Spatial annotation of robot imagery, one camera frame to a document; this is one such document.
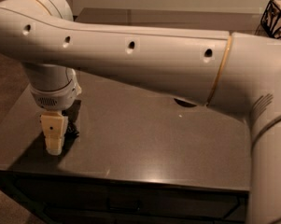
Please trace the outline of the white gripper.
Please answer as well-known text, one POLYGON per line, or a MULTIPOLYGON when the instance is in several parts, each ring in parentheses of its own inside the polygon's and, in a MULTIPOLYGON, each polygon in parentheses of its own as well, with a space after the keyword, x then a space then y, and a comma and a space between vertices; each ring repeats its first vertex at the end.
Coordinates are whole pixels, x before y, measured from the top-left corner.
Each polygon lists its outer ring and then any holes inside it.
POLYGON ((40 116, 42 132, 45 136, 46 150, 50 155, 58 156, 62 153, 64 136, 67 130, 68 117, 62 114, 62 110, 68 109, 81 94, 77 78, 57 91, 40 91, 30 88, 36 104, 48 111, 40 116))

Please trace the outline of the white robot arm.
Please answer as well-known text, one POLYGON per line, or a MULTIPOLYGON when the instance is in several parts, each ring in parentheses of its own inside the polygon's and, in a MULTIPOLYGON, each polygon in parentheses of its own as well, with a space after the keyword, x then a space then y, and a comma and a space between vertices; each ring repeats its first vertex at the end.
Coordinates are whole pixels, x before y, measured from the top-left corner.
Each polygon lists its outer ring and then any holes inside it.
POLYGON ((281 224, 281 40, 78 23, 66 0, 5 0, 0 53, 22 63, 52 155, 63 147, 63 112, 81 92, 77 70, 245 122, 252 158, 246 224, 281 224))

